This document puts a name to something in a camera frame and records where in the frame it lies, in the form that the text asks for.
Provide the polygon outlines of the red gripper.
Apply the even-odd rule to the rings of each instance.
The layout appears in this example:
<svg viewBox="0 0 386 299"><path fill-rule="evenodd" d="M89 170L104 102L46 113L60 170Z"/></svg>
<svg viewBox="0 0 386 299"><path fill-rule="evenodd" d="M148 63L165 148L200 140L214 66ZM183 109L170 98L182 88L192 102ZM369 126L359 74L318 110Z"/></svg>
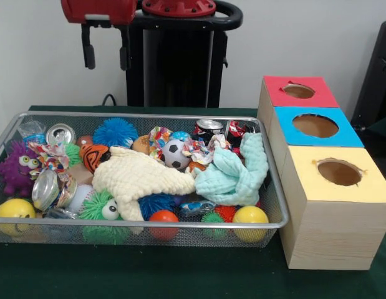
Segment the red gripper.
<svg viewBox="0 0 386 299"><path fill-rule="evenodd" d="M95 68L94 47L90 43L90 26L87 21L109 21L111 24L130 24L137 10L137 1L133 0L61 0L65 18L70 23L81 25L82 50L84 64L88 69ZM129 26L119 28L122 40L120 48L120 68L130 68Z"/></svg>

